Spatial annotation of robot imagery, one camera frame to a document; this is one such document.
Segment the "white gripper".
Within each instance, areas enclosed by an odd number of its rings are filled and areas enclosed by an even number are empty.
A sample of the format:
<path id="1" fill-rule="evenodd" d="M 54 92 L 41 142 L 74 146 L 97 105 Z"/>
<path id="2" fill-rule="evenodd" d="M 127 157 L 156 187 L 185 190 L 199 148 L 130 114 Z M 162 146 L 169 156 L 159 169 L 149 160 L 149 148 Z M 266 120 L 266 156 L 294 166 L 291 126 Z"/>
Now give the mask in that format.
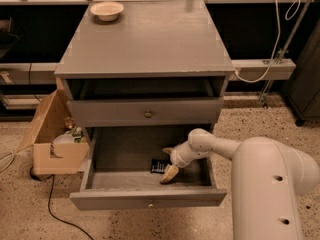
<path id="1" fill-rule="evenodd" d="M 179 173 L 179 168 L 185 168 L 191 163 L 190 156 L 192 152 L 188 144 L 181 144 L 174 148 L 166 147 L 162 151 L 170 155 L 170 161 L 173 164 L 166 167 L 164 175 L 160 180 L 161 184 L 167 184 Z"/>

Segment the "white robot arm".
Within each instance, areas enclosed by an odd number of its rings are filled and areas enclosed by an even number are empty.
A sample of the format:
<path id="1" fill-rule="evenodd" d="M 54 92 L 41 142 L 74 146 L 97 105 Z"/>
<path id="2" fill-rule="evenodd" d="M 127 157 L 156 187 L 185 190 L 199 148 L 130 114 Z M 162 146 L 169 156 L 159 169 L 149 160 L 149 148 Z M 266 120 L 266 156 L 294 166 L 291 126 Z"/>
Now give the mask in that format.
<path id="1" fill-rule="evenodd" d="M 320 179 L 310 155 L 267 137 L 235 141 L 200 128 L 163 151 L 171 161 L 163 184 L 197 159 L 218 154 L 232 161 L 233 240 L 304 240 L 296 197 L 313 191 Z"/>

